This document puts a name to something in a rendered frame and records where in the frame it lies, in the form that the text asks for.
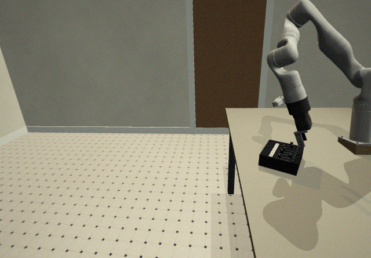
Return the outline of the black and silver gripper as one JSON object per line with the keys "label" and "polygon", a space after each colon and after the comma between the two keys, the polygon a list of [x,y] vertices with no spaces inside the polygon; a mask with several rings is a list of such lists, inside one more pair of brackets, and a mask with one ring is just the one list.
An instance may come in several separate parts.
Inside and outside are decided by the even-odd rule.
{"label": "black and silver gripper", "polygon": [[292,115],[295,121],[297,131],[294,132],[299,147],[305,147],[304,141],[307,140],[305,133],[311,129],[312,121],[309,115],[311,109],[303,85],[296,88],[283,90],[283,96],[277,97],[273,102],[273,107],[285,103],[289,115]]}

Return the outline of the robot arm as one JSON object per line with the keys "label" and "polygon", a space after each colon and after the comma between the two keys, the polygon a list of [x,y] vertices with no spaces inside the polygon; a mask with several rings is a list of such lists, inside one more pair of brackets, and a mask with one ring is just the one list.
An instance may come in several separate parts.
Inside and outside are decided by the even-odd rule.
{"label": "robot arm", "polygon": [[371,68],[365,68],[355,60],[349,42],[326,21],[309,0],[299,0],[285,15],[277,49],[267,55],[270,69],[278,78],[282,90],[302,85],[297,71],[286,71],[283,67],[298,59],[298,29],[309,20],[317,29],[321,52],[342,70],[355,87],[361,89],[361,93],[354,97],[352,103],[349,139],[371,143]]}

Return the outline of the black lighting desk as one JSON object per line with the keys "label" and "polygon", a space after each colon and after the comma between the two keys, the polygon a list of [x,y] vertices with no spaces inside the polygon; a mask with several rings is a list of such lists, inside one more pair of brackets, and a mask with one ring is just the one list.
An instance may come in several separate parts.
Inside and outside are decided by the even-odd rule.
{"label": "black lighting desk", "polygon": [[293,142],[288,144],[269,140],[259,154],[259,165],[296,176],[303,150],[304,147],[294,145]]}

